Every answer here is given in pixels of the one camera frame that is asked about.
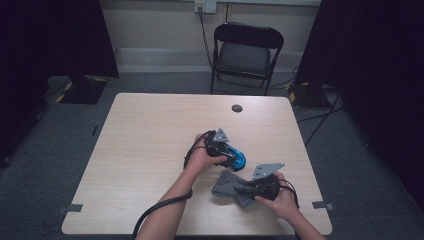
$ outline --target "gray cloth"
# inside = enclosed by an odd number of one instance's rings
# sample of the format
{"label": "gray cloth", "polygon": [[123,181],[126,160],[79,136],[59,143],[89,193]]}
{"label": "gray cloth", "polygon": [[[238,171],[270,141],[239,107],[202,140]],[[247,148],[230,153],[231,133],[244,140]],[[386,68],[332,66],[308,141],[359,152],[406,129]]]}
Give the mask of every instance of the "gray cloth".
{"label": "gray cloth", "polygon": [[247,190],[251,188],[251,182],[246,181],[228,171],[223,171],[212,188],[212,194],[223,198],[233,197],[240,207],[245,208],[253,201],[253,199],[247,194],[238,193],[240,191],[236,191],[235,189]]}

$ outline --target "controller cable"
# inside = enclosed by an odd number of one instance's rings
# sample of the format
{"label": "controller cable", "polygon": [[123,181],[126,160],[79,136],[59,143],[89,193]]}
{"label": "controller cable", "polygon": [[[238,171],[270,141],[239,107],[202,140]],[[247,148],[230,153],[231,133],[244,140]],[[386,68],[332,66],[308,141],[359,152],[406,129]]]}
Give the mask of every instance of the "controller cable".
{"label": "controller cable", "polygon": [[[191,154],[193,153],[194,150],[196,150],[197,148],[204,148],[203,146],[197,146],[196,145],[200,142],[200,140],[204,139],[205,136],[207,136],[208,134],[213,133],[213,131],[207,131],[204,134],[202,134],[193,144],[193,146],[191,146],[190,150],[188,150],[186,157],[184,158],[184,168],[185,169],[187,167],[188,164],[188,160],[190,159]],[[190,199],[193,196],[193,190],[190,190],[189,193],[187,193],[186,195],[183,196],[179,196],[179,197],[174,197],[174,198],[170,198],[167,200],[163,200],[162,202],[158,202],[156,203],[154,206],[150,207],[149,209],[147,209],[142,215],[141,217],[138,219],[137,223],[135,224],[134,227],[134,231],[132,234],[132,238],[133,240],[136,239],[138,231],[140,229],[141,224],[143,223],[144,219],[146,219],[147,216],[149,216],[152,212],[158,210],[161,207],[165,207],[167,205],[173,204],[173,203],[177,203],[180,201],[184,201],[187,199]]]}
{"label": "controller cable", "polygon": [[292,193],[292,195],[293,195],[294,203],[296,204],[297,208],[300,208],[300,206],[299,206],[299,199],[297,198],[297,193],[296,193],[296,190],[294,189],[293,185],[289,181],[287,181],[285,179],[278,179],[278,181],[285,182],[288,185],[290,185],[290,187],[289,186],[280,185],[280,188],[284,188],[284,189],[289,190]]}

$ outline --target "chair seat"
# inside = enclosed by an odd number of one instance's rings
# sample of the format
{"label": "chair seat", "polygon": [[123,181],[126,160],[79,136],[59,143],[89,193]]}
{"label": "chair seat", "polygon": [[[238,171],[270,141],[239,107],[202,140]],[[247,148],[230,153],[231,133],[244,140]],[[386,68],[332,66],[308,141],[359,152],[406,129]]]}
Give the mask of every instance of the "chair seat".
{"label": "chair seat", "polygon": [[270,50],[234,43],[223,43],[217,69],[267,76],[270,72]]}

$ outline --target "forearm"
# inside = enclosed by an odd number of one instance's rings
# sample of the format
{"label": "forearm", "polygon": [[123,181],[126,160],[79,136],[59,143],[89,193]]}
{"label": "forearm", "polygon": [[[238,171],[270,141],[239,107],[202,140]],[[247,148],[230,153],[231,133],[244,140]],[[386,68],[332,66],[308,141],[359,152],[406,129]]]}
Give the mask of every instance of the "forearm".
{"label": "forearm", "polygon": [[302,240],[325,239],[300,212],[293,214],[290,219],[287,219],[287,222]]}
{"label": "forearm", "polygon": [[[197,174],[184,170],[159,202],[186,195],[196,178]],[[187,200],[173,203],[151,213],[141,226],[136,239],[174,239],[186,202]]]}

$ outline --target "black cable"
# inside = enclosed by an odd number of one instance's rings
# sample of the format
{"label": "black cable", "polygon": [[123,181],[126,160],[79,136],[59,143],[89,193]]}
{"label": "black cable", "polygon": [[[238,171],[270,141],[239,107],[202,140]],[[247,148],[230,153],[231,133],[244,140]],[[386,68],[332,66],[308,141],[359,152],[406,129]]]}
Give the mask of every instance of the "black cable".
{"label": "black cable", "polygon": [[[187,155],[184,158],[184,166],[183,169],[186,168],[187,164],[188,164],[188,160],[190,159],[191,154],[193,153],[194,150],[198,149],[198,148],[202,148],[203,146],[196,146],[200,140],[202,140],[206,135],[213,133],[213,131],[207,131],[204,134],[202,134],[198,139],[196,139],[196,141],[193,143],[193,145],[191,146],[191,148],[188,150]],[[173,203],[177,203],[180,201],[184,201],[187,200],[189,198],[191,198],[193,196],[193,190],[190,190],[189,193],[187,193],[184,196],[179,196],[179,197],[174,197],[174,198],[170,198],[167,200],[163,200],[162,202],[158,202],[155,205],[153,205],[151,208],[147,209],[142,215],[141,217],[138,219],[137,223],[135,224],[134,227],[134,231],[132,234],[132,239],[136,239],[138,231],[140,229],[141,224],[143,223],[144,219],[149,216],[152,212],[158,210],[161,207],[165,207],[167,205],[173,204]]]}
{"label": "black cable", "polygon": [[293,81],[293,80],[295,80],[295,79],[296,79],[296,74],[297,74],[296,69],[299,69],[299,67],[295,67],[295,68],[293,68],[293,70],[292,70],[293,77],[292,77],[292,78],[290,78],[289,80],[287,80],[287,81],[285,81],[285,82],[283,82],[283,83],[279,83],[279,84],[275,84],[275,85],[270,85],[270,86],[269,86],[269,89],[271,89],[272,87],[280,86],[280,85],[281,85],[281,86],[282,86],[282,85],[286,85],[286,86],[281,87],[281,88],[277,88],[277,89],[285,89],[285,88],[287,88],[287,83],[290,83],[291,81]]}
{"label": "black cable", "polygon": [[285,183],[288,183],[290,185],[290,187],[280,185],[280,188],[284,188],[284,189],[289,190],[292,193],[292,195],[293,195],[294,203],[296,204],[297,208],[300,208],[300,206],[299,206],[299,199],[297,198],[296,189],[294,189],[293,184],[291,184],[289,181],[287,181],[285,179],[278,179],[278,180],[279,181],[282,181],[282,182],[285,182]]}
{"label": "black cable", "polygon": [[297,123],[301,123],[301,122],[304,122],[304,121],[307,121],[307,120],[312,120],[312,119],[315,119],[315,118],[325,117],[326,115],[328,115],[330,113],[336,113],[336,112],[342,110],[343,108],[344,108],[344,104],[342,106],[340,106],[339,108],[337,108],[336,110],[332,111],[332,112],[326,112],[326,113],[323,113],[323,114],[320,114],[320,115],[317,115],[317,116],[304,118],[302,120],[297,121]]}
{"label": "black cable", "polygon": [[152,212],[158,210],[161,207],[165,207],[167,205],[170,205],[170,204],[173,204],[173,203],[176,203],[176,202],[187,200],[187,199],[191,198],[192,196],[193,196],[193,190],[190,190],[190,192],[187,193],[184,196],[180,196],[180,197],[175,197],[175,198],[164,200],[162,202],[159,202],[159,203],[155,204],[151,208],[147,209],[147,211],[145,211],[143,213],[143,215],[141,215],[141,217],[138,219],[137,223],[135,224],[133,235],[132,235],[132,239],[136,239],[137,234],[138,234],[138,230],[139,230],[141,224],[143,223],[144,219],[148,215],[150,215]]}
{"label": "black cable", "polygon": [[[334,103],[333,103],[333,105],[331,106],[331,109],[330,109],[330,110],[329,110],[326,114],[324,114],[324,117],[323,117],[323,119],[321,119],[321,122],[318,124],[318,126],[315,128],[315,130],[311,133],[311,135],[309,136],[308,140],[306,140],[306,142],[305,142],[305,147],[308,145],[309,141],[312,139],[312,137],[315,135],[315,133],[318,131],[318,129],[321,127],[321,125],[324,123],[325,119],[327,119],[327,117],[328,117],[328,116],[330,116],[330,114],[332,114],[332,113],[334,113],[334,112],[335,112],[335,111],[333,111],[333,110],[334,110],[334,107],[336,107],[337,100],[339,99],[339,97],[340,97],[340,92],[337,94],[337,97],[336,97],[336,99],[334,100]],[[337,111],[340,111],[340,110],[343,108],[343,106],[344,106],[344,105],[342,105],[339,109],[337,109]]]}
{"label": "black cable", "polygon": [[198,7],[197,10],[199,11],[200,23],[202,24],[203,44],[205,45],[206,57],[208,58],[209,67],[212,70],[212,63],[211,63],[211,57],[210,57],[210,53],[209,53],[208,40],[206,39],[205,26],[203,25],[203,9],[201,7]]}
{"label": "black cable", "polygon": [[[218,80],[219,80],[219,81],[222,81],[222,82],[227,83],[227,84],[233,84],[233,85],[237,85],[237,86],[248,87],[248,88],[255,88],[255,89],[263,88],[263,87],[261,87],[261,86],[254,86],[254,85],[248,85],[248,84],[243,84],[243,83],[230,82],[230,81],[226,81],[226,80],[224,80],[224,79],[222,79],[222,78],[218,77],[218,75],[215,75],[215,76],[217,76],[217,78],[218,78]],[[287,80],[287,81],[285,81],[285,82],[283,82],[283,83],[279,83],[279,84],[275,84],[275,85],[270,85],[268,89],[269,89],[269,90],[286,89],[286,87],[278,87],[278,86],[284,86],[285,84],[287,84],[287,83],[289,83],[289,82],[293,81],[294,79],[295,79],[295,78],[293,77],[293,78],[291,78],[291,79],[289,79],[289,80]]]}
{"label": "black cable", "polygon": [[230,3],[227,3],[227,8],[225,9],[225,22],[228,22],[228,7],[230,6]]}

